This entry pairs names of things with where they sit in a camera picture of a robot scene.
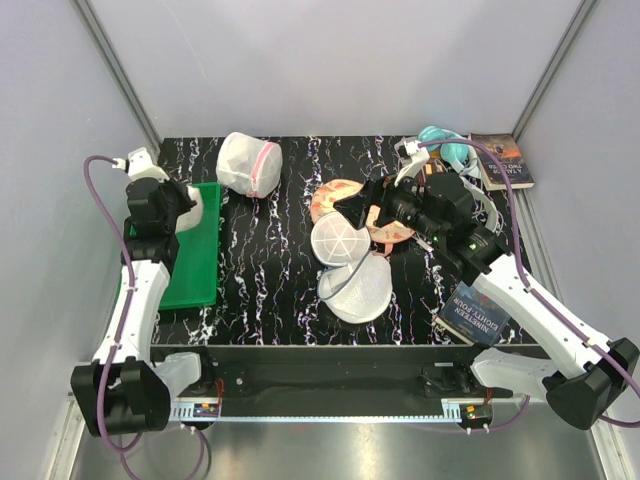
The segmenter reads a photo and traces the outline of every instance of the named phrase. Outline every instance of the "pink zipper trim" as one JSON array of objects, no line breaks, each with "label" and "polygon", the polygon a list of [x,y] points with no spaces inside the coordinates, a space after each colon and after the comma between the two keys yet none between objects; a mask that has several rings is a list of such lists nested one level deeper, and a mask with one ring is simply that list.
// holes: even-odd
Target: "pink zipper trim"
[{"label": "pink zipper trim", "polygon": [[258,153],[258,160],[256,160],[256,164],[253,167],[253,172],[251,172],[251,187],[253,188],[254,191],[249,192],[248,196],[250,197],[253,197],[258,194],[258,192],[256,191],[256,184],[258,183],[258,180],[256,179],[256,177],[258,175],[258,172],[260,171],[262,162],[264,162],[264,159],[267,157],[267,155],[269,154],[269,152],[271,151],[274,145],[275,143],[268,142],[262,147],[262,150],[260,150],[260,153]]}]

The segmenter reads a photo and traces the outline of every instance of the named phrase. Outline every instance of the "blue book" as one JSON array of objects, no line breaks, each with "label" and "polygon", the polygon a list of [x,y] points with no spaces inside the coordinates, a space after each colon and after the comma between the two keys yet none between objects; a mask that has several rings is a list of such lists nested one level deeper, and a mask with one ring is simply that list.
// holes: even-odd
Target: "blue book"
[{"label": "blue book", "polygon": [[469,345],[493,345],[511,317],[489,297],[460,282],[434,321]]}]

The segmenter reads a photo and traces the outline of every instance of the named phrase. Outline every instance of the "white wall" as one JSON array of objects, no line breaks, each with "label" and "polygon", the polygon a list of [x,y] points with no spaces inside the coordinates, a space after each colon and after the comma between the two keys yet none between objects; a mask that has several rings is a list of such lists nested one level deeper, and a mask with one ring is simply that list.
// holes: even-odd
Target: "white wall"
[{"label": "white wall", "polygon": [[510,131],[579,0],[92,0],[161,136]]},{"label": "white wall", "polygon": [[[82,161],[145,140],[71,2],[1,2],[0,63],[0,469],[36,479],[117,281],[117,244]],[[95,176],[124,218],[124,179]]]},{"label": "white wall", "polygon": [[[565,302],[640,345],[639,25],[639,2],[600,2],[520,146]],[[640,401],[627,392],[615,411],[638,420]],[[640,433],[625,440],[640,476]]]}]

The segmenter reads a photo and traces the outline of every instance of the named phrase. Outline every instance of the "metal floor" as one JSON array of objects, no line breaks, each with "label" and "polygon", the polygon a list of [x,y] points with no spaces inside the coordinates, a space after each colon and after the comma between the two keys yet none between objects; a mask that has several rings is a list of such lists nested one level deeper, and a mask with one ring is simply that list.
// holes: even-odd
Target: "metal floor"
[{"label": "metal floor", "polygon": [[[512,416],[515,405],[496,405]],[[427,428],[456,432],[451,425]],[[532,405],[513,428],[489,435],[443,434],[406,424],[229,424],[206,430],[215,480],[581,480],[605,479],[589,432]],[[143,480],[186,478],[199,453],[197,438],[179,430],[147,434],[130,455]],[[85,433],[74,480],[127,480],[117,456]]]}]

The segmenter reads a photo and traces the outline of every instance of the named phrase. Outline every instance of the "dark book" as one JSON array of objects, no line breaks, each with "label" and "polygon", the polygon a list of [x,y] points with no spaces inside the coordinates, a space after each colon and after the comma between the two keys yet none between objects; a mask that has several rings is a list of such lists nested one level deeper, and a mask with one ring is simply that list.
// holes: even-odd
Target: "dark book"
[{"label": "dark book", "polygon": [[435,323],[469,345],[493,345],[500,340],[500,333],[510,318],[489,297],[460,282],[442,311],[435,317]]},{"label": "dark book", "polygon": [[[477,135],[472,133],[470,138],[476,142],[483,143],[500,159],[502,166],[507,171],[513,189],[533,187],[531,173],[529,173],[529,169],[520,154],[520,149],[511,135],[508,133],[498,135]],[[476,151],[480,160],[482,183],[484,183],[486,189],[490,191],[506,190],[507,187],[496,164],[480,150]]]}]

